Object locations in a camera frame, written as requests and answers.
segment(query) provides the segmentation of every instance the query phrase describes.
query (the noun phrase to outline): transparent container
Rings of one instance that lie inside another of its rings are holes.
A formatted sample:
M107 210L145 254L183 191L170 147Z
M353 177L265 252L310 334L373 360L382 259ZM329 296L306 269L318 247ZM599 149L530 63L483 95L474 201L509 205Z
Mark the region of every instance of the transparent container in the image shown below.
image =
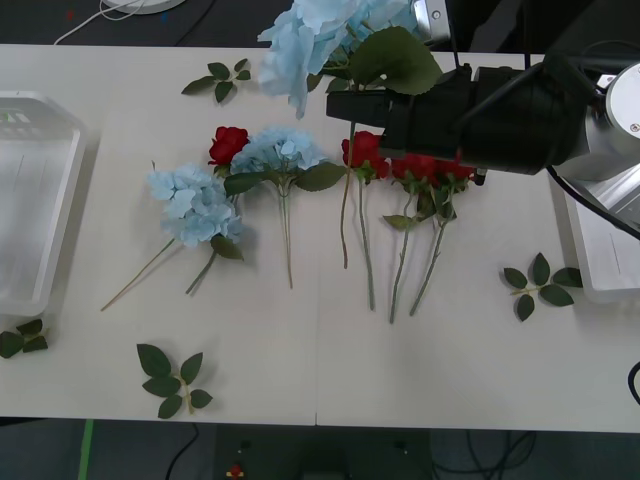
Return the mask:
M0 91L0 314L47 306L85 142L50 99Z

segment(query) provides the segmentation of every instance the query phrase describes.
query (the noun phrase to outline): artificial flower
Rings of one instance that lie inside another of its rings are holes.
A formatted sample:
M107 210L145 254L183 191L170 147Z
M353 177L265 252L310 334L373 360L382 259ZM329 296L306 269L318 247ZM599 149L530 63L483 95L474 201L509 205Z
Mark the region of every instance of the artificial flower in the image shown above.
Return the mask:
M191 284L187 294L211 268L218 254L217 243L214 242L224 243L224 253L220 253L221 255L242 259L242 254L234 246L240 239L242 223L236 215L233 203L227 199L222 180L212 177L195 165L185 165L174 172L157 172L154 168L147 176L147 182L151 186L153 197L167 202L164 211L168 219L162 222L162 227L173 238L100 311L113 305L176 240L187 247L195 247L200 242L211 242L213 249L209 262Z
M367 237L367 222L365 221L364 202L362 200L363 183L368 185L375 179L387 178L389 175L389 164L387 159L380 156L380 135L371 132L356 132L353 137L353 144L348 139L342 141L342 161L347 167L355 169L358 178L358 213L360 217L360 233L362 234L362 245L364 247L364 257L367 265L367 285L369 296L369 308L371 311L376 308L375 290L373 285L373 267L371 255L369 253L369 240ZM344 209L341 212L341 219L344 219ZM345 252L346 264L346 244L343 237L343 248Z
M326 160L326 155L306 132L273 127L249 136L249 143L233 157L231 173L275 170L295 173L308 170Z
M437 184L436 163L433 157L408 153L402 159L391 160L391 172L399 180L405 180L410 173L415 180L426 178L429 183Z
M258 36L258 41L271 42L258 75L260 87L268 95L288 95L300 119L307 105L307 76L320 73L334 52L335 61L344 50L353 52L372 30L392 25L415 30L408 1L294 0Z
M293 187L310 192L325 190L340 180L344 170L327 161L311 135L292 128L268 128L251 135L249 143L233 157L231 176L225 179L228 193L247 192L265 180L277 188L290 288L293 288L291 190Z
M422 296L427 289L436 261L440 256L440 246L445 228L456 218L456 213L453 208L453 196L457 193L464 192L467 189L468 181L473 178L474 169L460 165L459 160L459 156L455 161L449 162L416 154L408 154L401 160L392 160L391 169L393 176L399 180L399 183L404 186L405 191L409 193L409 199L405 204L402 216L394 215L385 217L385 220L391 226L404 231L400 265L393 285L391 316L389 319L391 323L393 323L395 319L398 286L407 252L409 232L417 223L433 217L439 227L438 238L431 255L430 264L427 267L426 277L411 307L410 315L415 315L420 306ZM410 217L408 209L416 198L416 214Z
M353 158L351 168L362 168L365 162L375 172L375 178L387 178L389 175L389 163L378 153L380 148L380 135L371 132L356 132L353 142ZM342 141L342 161L349 165L349 140Z
M174 193L166 199L165 213L169 219L163 222L165 231L187 247L208 242L216 235L238 242L240 217L227 200L222 180L193 165L180 167L169 175L173 178ZM169 183L166 172L150 173L148 182L152 191Z
M209 150L209 165L229 165L236 153L249 143L249 132L244 128L218 127L216 138Z

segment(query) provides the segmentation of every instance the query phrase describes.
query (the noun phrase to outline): white table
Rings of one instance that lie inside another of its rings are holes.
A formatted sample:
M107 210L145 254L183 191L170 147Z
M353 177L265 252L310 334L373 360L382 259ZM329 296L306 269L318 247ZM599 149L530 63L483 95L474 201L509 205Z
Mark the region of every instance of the white table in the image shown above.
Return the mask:
M640 360L634 305L536 302L525 323L498 277L526 269L542 251L552 268L575 264L566 205L543 174L490 174L457 200L436 274L419 314L407 315L432 239L411 237L412 263L397 322L387 323L400 236L377 218L400 213L403 193L367 190L378 308L366 306L354 201L342 269L338 191L296 195L292 204L295 289L286 284L277 208L267 190L241 204L252 227L247 261L216 261L193 298L182 292L206 261L205 248L178 251L107 310L99 308L164 243L160 205L144 176L205 162L219 125L256 132L298 125L284 98L246 86L231 104L184 97L206 64L243 57L257 72L261 50L0 47L0 90L38 90L91 132L45 323L48 352L0 362L0 415L154 419L135 344L154 343L182 361L198 351L197 386L211 407L179 421L452 428L640 431L626 387ZM444 69L450 55L439 55ZM521 58L469 55L473 64L521 66ZM324 116L320 87L300 128L338 158L345 122ZM95 160L99 139L100 151ZM12 326L16 319L7 319Z

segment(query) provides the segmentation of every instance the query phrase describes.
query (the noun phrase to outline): blue hydrangea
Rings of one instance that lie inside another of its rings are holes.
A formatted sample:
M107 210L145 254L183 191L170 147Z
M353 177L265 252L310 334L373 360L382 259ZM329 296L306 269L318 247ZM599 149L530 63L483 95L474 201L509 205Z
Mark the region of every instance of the blue hydrangea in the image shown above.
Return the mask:
M186 246L195 247L215 235L239 241L242 223L219 178L185 165L175 172L154 171L147 180L154 198L167 202L164 230Z
M306 132L274 127L249 136L249 143L231 162L231 173L308 170L327 159Z
M354 51L371 34L365 23L374 31L394 25L413 32L417 27L410 0L294 0L291 9L258 36L258 41L271 42L258 75L262 91L289 95L296 117L302 118L307 76L319 73L329 59L340 60L339 47Z

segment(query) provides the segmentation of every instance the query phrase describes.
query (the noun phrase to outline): green tape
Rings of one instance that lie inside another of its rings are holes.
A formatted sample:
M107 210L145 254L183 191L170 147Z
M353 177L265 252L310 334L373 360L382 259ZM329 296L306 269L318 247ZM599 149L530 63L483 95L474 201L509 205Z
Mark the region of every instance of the green tape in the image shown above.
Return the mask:
M82 445L80 446L80 468L78 469L78 480L87 480L89 472L89 454L91 453L91 437L93 436L93 420L87 419L84 422L84 434L82 435Z

